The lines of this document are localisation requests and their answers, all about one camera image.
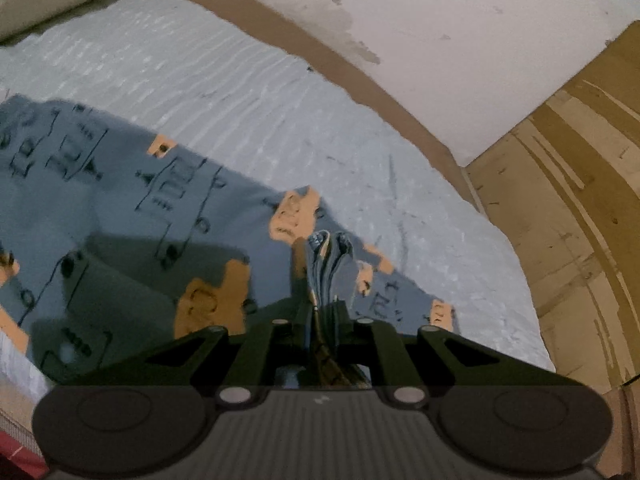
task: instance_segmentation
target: peeling paint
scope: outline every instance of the peeling paint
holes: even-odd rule
[[[295,22],[357,67],[382,60],[351,34],[353,18],[342,0],[258,0]]]

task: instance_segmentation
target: white wall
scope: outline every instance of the white wall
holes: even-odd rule
[[[358,65],[462,166],[640,18],[640,0],[260,0]]]

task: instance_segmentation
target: wall stain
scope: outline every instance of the wall stain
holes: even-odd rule
[[[382,60],[350,33],[353,18],[341,0],[258,0],[279,12],[358,68]]]

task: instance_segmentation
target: silver screw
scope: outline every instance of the silver screw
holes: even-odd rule
[[[222,390],[218,396],[227,404],[241,404],[251,399],[251,392],[242,386],[230,386]]]
[[[425,394],[420,388],[414,386],[403,386],[394,391],[394,397],[403,404],[415,404],[424,400]]]

